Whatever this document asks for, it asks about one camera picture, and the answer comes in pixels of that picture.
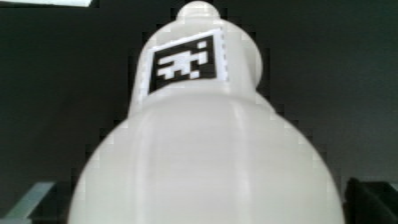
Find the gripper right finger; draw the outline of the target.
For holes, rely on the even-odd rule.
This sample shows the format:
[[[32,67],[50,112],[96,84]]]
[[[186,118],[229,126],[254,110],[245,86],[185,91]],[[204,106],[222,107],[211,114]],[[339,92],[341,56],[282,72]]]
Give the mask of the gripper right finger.
[[[352,178],[345,190],[346,224],[398,224],[398,189]]]

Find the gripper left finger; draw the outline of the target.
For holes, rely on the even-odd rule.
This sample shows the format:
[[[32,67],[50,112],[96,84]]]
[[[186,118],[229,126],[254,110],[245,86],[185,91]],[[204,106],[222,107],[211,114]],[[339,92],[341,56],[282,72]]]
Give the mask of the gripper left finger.
[[[18,200],[0,224],[66,224],[71,184],[37,182]]]

